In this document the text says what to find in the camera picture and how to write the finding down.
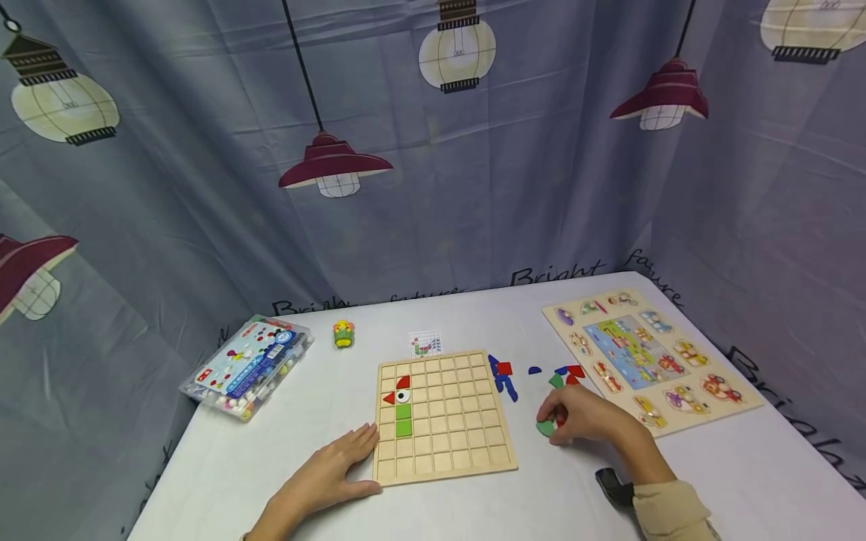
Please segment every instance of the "wooden peg puzzle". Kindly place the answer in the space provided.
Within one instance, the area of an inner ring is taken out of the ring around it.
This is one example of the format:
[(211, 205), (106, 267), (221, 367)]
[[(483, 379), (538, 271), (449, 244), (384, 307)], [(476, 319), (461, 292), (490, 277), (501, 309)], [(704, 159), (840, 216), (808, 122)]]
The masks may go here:
[(382, 486), (517, 469), (483, 350), (381, 364), (376, 423)]
[[(635, 290), (547, 306), (542, 312), (602, 395), (655, 437), (763, 404), (751, 385), (696, 347)], [(555, 374), (551, 385), (562, 384)]]

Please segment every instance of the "red triangle piece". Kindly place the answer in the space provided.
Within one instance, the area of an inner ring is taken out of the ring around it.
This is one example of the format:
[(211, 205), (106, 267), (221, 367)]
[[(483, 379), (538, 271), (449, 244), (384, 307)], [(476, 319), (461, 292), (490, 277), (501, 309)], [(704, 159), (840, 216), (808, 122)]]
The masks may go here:
[(577, 377), (586, 377), (584, 373), (584, 367), (579, 364), (572, 364), (571, 366), (566, 366), (569, 374), (574, 374)]

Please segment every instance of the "table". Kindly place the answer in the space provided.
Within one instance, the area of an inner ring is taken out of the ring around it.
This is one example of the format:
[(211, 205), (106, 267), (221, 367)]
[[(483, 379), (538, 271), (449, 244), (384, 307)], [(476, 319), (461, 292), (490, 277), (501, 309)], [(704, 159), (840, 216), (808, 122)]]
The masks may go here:
[[(377, 365), (408, 358), (410, 332), (438, 330), (445, 352), (483, 348), (514, 364), (520, 400), (501, 396), (520, 469), (391, 487), (308, 520), (296, 538), (639, 539), (633, 518), (609, 504), (594, 479), (615, 464), (612, 451), (597, 443), (549, 445), (534, 416), (551, 388), (544, 375), (527, 375), (530, 365), (549, 374), (574, 360), (541, 307), (626, 287), (724, 358), (637, 273), (284, 318), (312, 329), (316, 344), (251, 423), (197, 410), (129, 538), (238, 539), (315, 449), (374, 419)], [(338, 319), (356, 325), (350, 349), (333, 346)], [(725, 539), (861, 538), (866, 502), (769, 403), (658, 444)], [(369, 478), (371, 469), (368, 459), (354, 473)]]

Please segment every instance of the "beige sleeve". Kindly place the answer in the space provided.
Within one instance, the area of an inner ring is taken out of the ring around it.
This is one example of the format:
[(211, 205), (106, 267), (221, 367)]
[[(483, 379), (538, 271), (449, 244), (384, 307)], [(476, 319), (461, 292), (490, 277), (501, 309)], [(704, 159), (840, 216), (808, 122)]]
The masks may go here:
[(647, 541), (719, 541), (709, 510), (683, 481), (635, 486), (635, 513)]

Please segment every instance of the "plastic storage box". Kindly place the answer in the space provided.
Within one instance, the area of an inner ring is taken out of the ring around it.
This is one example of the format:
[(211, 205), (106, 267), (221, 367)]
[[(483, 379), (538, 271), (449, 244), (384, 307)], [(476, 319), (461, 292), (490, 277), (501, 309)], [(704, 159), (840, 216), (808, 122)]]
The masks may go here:
[(312, 344), (306, 327), (254, 316), (180, 390), (247, 422)]

